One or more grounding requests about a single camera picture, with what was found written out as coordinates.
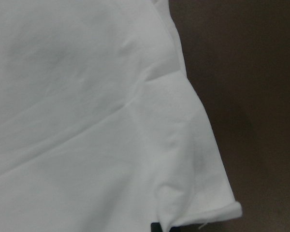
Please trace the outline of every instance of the white fabric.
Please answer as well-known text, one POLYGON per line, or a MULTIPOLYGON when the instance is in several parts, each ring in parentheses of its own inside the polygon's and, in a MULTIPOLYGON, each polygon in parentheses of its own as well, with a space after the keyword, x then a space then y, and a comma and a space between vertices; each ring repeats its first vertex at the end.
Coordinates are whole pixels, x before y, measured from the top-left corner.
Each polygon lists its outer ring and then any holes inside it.
POLYGON ((167 0, 0 0, 0 232, 240 215, 167 0))

